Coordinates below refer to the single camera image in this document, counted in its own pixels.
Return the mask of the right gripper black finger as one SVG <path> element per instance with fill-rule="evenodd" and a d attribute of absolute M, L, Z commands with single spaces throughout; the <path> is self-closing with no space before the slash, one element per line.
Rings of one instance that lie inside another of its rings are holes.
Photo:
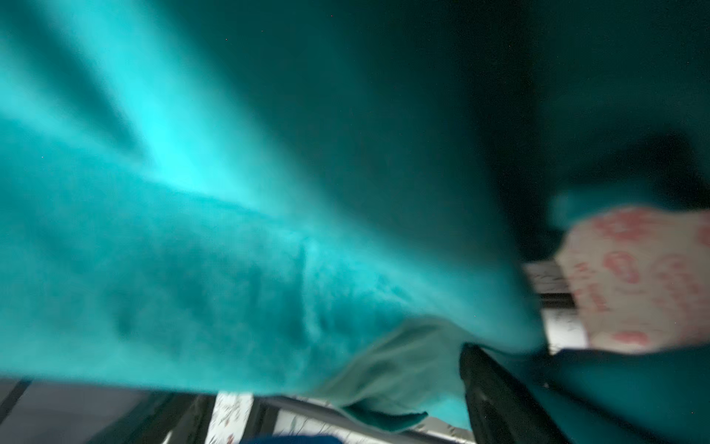
<path fill-rule="evenodd" d="M 460 378 L 477 443 L 553 443 L 555 423 L 532 393 L 482 348 L 467 344 Z"/>

